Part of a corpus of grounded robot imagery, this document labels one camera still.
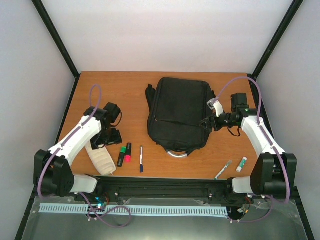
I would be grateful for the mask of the beige pencil case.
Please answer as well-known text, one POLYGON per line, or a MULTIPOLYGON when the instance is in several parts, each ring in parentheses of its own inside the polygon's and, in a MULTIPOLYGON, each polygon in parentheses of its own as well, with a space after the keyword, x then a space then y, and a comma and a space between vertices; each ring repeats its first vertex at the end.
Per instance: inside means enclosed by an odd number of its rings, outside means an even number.
POLYGON ((85 150, 100 175, 108 176, 116 171, 116 165, 106 147, 92 149, 91 143, 88 142, 85 150))

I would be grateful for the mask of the black student backpack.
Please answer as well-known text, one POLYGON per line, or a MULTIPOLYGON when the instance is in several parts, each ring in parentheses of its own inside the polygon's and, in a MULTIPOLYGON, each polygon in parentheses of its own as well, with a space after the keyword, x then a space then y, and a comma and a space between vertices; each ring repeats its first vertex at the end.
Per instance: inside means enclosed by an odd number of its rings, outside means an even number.
POLYGON ((211 132, 200 122, 212 115, 207 102, 215 98, 208 82, 163 77, 156 88, 147 86, 145 96, 147 133, 168 155, 186 158, 206 146, 211 132))

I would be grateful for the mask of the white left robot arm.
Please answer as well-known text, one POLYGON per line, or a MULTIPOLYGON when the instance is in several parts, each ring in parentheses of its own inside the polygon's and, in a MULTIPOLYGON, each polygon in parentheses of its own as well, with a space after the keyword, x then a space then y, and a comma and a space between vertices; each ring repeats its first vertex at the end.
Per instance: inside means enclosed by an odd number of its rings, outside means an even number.
POLYGON ((116 120, 122 112, 114 103, 101 109, 91 106, 79 123, 60 142, 49 150, 40 149, 34 156, 33 183, 39 197, 43 194, 65 197, 70 193, 86 193, 92 201, 103 198, 104 188, 90 175, 75 174, 72 164, 85 149, 92 164, 102 176, 113 174, 116 165, 106 149, 122 143, 116 120))

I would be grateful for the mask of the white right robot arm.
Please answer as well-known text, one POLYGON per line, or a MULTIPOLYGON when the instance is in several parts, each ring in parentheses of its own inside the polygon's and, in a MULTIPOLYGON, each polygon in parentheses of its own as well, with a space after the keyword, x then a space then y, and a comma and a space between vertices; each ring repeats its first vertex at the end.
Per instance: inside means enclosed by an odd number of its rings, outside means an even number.
POLYGON ((217 98, 209 100, 207 105, 213 114, 201 121, 201 127, 210 132, 239 127, 250 140, 257 155, 250 176, 231 180, 233 192, 256 196, 282 195, 284 202, 287 203, 295 181, 297 158, 294 154, 286 153, 276 143, 259 110, 248 105, 247 95, 233 94, 230 112, 224 112, 217 98))

